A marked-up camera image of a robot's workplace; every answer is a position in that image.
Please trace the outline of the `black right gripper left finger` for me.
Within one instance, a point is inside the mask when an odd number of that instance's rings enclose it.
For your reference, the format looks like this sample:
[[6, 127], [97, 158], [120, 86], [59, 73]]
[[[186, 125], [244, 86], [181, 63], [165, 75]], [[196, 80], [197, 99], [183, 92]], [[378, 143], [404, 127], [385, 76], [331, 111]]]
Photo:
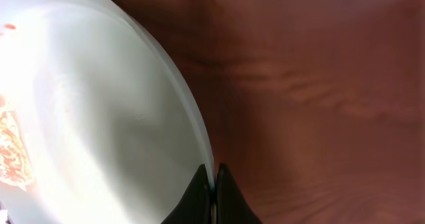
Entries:
[[198, 167], [180, 202], [161, 224], [211, 224], [211, 190], [204, 164]]

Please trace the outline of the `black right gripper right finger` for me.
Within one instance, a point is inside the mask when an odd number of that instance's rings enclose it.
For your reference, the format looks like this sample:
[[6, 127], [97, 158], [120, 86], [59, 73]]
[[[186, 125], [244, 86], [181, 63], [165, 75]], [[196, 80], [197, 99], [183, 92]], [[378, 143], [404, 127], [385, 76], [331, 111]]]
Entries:
[[251, 210], [228, 166], [221, 163], [216, 177], [216, 211], [218, 224], [262, 224]]

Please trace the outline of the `light green plate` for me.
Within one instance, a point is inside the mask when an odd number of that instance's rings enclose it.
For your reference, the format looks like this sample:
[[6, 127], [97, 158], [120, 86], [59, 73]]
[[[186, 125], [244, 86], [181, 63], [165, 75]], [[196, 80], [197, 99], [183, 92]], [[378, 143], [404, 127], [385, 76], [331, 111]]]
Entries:
[[1, 95], [34, 181], [2, 186], [14, 223], [161, 223], [214, 158], [193, 95], [115, 0], [1, 0]]

